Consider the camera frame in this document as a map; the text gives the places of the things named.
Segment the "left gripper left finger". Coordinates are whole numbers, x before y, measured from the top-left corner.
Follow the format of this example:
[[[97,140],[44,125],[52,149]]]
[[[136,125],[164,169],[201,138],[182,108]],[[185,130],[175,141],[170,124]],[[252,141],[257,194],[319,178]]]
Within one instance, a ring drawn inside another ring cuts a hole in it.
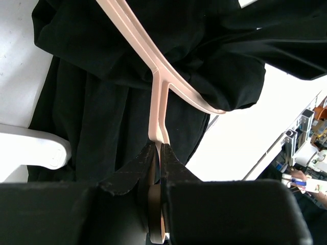
[[[134,188],[147,189],[155,179],[155,153],[155,143],[146,144],[132,161],[101,181],[99,187],[110,195],[126,195]]]

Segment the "white clothes rack frame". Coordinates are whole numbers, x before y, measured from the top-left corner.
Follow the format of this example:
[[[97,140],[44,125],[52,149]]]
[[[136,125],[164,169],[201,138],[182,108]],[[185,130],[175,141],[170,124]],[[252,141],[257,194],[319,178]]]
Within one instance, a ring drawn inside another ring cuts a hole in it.
[[[56,170],[72,156],[70,143],[54,134],[1,124],[1,182],[25,182],[15,177],[21,166]]]

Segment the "black trousers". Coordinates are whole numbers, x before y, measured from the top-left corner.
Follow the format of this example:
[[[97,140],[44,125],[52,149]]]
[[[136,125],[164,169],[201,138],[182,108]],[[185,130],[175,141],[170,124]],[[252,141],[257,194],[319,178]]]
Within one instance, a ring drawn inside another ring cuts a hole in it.
[[[103,180],[149,141],[185,164],[211,113],[258,102],[265,64],[326,74],[326,1],[38,1],[32,22],[53,58],[30,128],[72,156],[30,182]]]

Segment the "pink plastic hanger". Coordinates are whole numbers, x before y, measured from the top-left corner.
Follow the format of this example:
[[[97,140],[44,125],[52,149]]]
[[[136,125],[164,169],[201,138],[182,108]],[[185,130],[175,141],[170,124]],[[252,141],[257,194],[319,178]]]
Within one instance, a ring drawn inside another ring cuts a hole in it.
[[[148,136],[155,142],[160,162],[161,145],[170,144],[166,129],[166,111],[170,90],[204,113],[220,115],[224,114],[224,111],[209,105],[172,67],[126,1],[98,1],[98,4],[152,72]],[[163,191],[164,185],[158,183],[149,188],[148,195],[149,236],[150,240],[156,244],[162,244],[168,232],[168,223],[164,220],[164,209],[161,206]]]

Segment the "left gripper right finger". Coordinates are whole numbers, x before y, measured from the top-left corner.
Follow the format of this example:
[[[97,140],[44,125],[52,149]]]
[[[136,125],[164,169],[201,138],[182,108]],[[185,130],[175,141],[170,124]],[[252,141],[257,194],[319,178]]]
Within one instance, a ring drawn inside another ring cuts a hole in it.
[[[168,182],[201,182],[176,157],[169,144],[162,144],[160,148],[160,183]]]

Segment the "blurred person hand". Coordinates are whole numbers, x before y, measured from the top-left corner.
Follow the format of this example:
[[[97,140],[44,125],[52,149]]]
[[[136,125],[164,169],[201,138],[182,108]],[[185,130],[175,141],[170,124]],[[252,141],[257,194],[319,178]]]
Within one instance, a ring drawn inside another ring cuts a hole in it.
[[[288,174],[282,174],[282,183],[288,188],[296,187],[305,190],[309,178],[300,170],[291,169]]]

